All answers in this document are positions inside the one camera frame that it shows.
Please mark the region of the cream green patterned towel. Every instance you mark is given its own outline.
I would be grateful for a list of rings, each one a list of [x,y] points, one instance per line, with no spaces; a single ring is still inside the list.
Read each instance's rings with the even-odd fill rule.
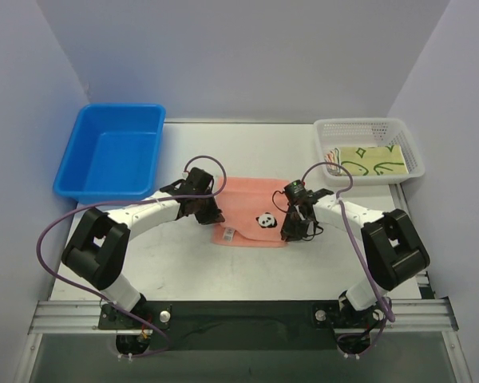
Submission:
[[[335,149],[338,163],[352,176],[388,176],[408,173],[399,145],[378,147],[339,147]]]

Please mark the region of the orange lion print towel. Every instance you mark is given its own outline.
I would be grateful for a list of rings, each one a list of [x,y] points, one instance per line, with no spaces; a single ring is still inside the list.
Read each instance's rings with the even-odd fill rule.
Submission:
[[[324,160],[327,162],[327,165],[326,165],[327,171],[331,175],[335,176],[335,174],[333,172],[331,172],[332,166],[334,165],[334,163],[332,162],[333,158],[332,158],[332,155],[331,155],[331,151],[332,151],[332,149],[324,154]]]

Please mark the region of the pink towel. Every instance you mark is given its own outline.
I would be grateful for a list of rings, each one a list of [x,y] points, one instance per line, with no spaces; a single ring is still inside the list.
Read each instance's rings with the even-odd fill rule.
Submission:
[[[230,247],[277,248],[287,199],[280,192],[288,180],[229,177],[216,197],[224,221],[214,226],[212,243]]]

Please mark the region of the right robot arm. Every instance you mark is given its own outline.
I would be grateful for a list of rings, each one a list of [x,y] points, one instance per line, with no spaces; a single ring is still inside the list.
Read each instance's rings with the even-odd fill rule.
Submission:
[[[334,193],[288,196],[283,240],[301,240],[303,225],[328,225],[348,234],[365,276],[347,289],[341,300],[356,312],[378,305],[393,321],[386,295],[430,265],[428,252],[402,209],[373,210]]]

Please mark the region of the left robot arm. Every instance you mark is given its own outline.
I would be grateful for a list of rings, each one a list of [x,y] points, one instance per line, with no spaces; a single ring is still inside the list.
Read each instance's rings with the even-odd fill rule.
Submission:
[[[129,241],[190,215],[201,225],[222,223],[213,187],[212,175],[192,168],[186,178],[162,187],[140,204],[86,210],[65,246],[62,263],[109,301],[138,315],[145,297],[122,274]]]

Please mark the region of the yellow patterned towel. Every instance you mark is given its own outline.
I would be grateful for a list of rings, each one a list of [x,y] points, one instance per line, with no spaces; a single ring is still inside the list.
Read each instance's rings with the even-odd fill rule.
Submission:
[[[340,149],[333,148],[331,151],[331,155],[333,158],[332,162],[334,163],[334,165],[332,166],[331,172],[333,172],[336,176],[340,176],[342,175],[342,169],[339,167],[339,165],[341,164]]]

